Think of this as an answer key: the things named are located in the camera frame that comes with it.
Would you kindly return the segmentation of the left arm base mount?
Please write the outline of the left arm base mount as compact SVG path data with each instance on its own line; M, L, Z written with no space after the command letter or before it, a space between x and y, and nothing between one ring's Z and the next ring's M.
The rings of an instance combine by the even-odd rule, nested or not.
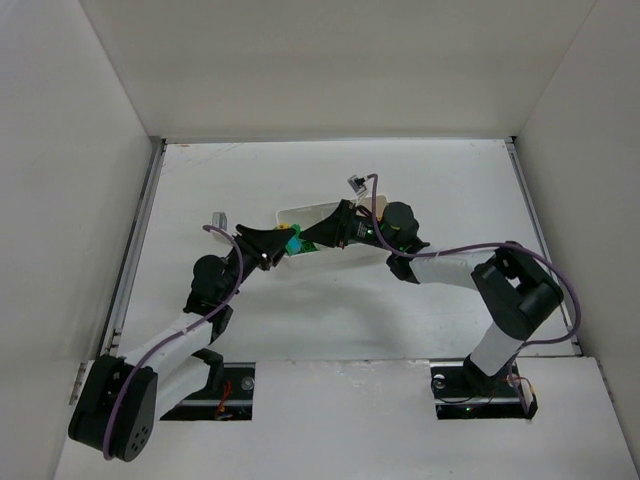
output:
M183 396L160 421L250 421L256 364L225 362L217 352L203 349L193 354L188 362L198 367L196 386Z

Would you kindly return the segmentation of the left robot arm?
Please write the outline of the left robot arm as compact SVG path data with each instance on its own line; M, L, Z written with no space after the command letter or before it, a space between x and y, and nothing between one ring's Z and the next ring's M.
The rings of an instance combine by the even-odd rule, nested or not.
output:
M208 348L229 324L231 300L254 271L277 266L296 235L292 228L239 225L235 234L214 225L204 229L226 238L231 250L223 257L205 255L195 262L179 317L129 352L99 356L88 371L67 435L106 460L134 460L163 415L221 377L222 358Z

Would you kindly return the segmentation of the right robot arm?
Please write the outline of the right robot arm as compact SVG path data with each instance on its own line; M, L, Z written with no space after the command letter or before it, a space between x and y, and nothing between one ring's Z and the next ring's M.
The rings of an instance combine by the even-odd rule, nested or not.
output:
M388 204L374 218L371 211L343 200L300 237L329 248L357 243L385 249L390 252L386 264L401 281L478 292L492 324L462 367L467 381L477 385L504 378L511 358L564 300L559 285L517 243L487 252L436 253L419 238L419 222L402 202Z

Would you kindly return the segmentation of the green yellow blue lego stack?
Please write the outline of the green yellow blue lego stack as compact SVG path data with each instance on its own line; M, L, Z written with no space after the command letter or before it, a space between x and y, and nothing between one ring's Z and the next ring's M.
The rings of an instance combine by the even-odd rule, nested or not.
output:
M278 225L278 229L293 229L295 231L295 235L288 241L285 246L285 252L288 256L296 256L307 253L316 252L318 248L315 246L313 242L306 241L300 238L301 227L299 224L287 224L281 223Z

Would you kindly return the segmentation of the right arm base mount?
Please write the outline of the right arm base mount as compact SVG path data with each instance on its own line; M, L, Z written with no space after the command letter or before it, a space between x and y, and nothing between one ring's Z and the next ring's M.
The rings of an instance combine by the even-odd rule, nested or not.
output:
M515 356L436 362L430 389L440 420L532 420L538 413L531 381L519 373Z

